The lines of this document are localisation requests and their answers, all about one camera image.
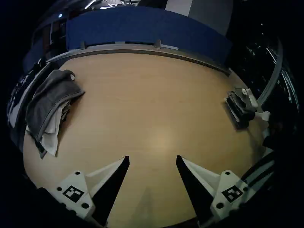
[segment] white object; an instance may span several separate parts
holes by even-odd
[[[88,175],[75,171],[50,193],[58,202],[64,203],[68,210],[74,210],[78,217],[101,227],[92,218],[95,210],[92,198],[114,174],[123,160],[124,158]]]
[[[264,121],[269,121],[270,112],[256,112],[255,116],[261,117]]]
[[[229,212],[247,202],[255,190],[237,177],[232,171],[223,171],[220,175],[200,167],[182,158],[187,168],[214,198],[210,206],[212,222],[218,222],[229,215]]]
[[[192,0],[168,0],[165,10],[188,17],[191,5]]]
[[[89,8],[90,5],[92,5],[94,2],[96,2],[96,0],[91,1],[84,9],[86,10],[87,8]]]

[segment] cloth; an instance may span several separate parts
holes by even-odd
[[[43,158],[48,152],[53,156],[56,156],[58,148],[58,132],[59,126],[63,120],[63,117],[66,117],[67,112],[69,111],[71,104],[69,101],[63,103],[52,116],[48,126],[45,129],[45,132],[42,135],[42,139],[39,142],[40,145],[36,146],[40,152],[40,157]],[[26,131],[30,134],[30,129],[27,126]]]
[[[74,73],[70,70],[52,71],[29,103],[25,120],[36,141],[42,140],[52,116],[62,104],[84,94],[71,75],[74,76]]]
[[[256,109],[252,106],[251,101],[247,95],[237,92],[228,92],[228,103],[233,112],[240,120],[253,120]]]

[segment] wooden table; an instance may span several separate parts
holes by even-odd
[[[195,217],[176,155],[216,173],[241,176],[260,156],[262,125],[236,131],[222,103],[227,76],[174,58],[102,54],[67,61],[85,94],[59,133],[57,157],[40,159],[24,138],[24,165],[37,187],[74,170],[90,173],[125,155],[130,167],[109,227],[162,227]]]

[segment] black object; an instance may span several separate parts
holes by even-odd
[[[92,198],[96,207],[92,217],[102,226],[106,225],[107,218],[109,217],[129,165],[129,156],[125,156],[122,164]]]
[[[176,157],[176,166],[178,168],[180,177],[183,180],[198,220],[201,224],[203,224],[213,216],[210,210],[213,197],[187,168],[180,155]]]

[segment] blue wall panel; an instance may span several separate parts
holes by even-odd
[[[183,15],[148,7],[92,11],[67,22],[66,46],[113,41],[154,43],[187,49],[224,63],[232,43],[210,27]]]

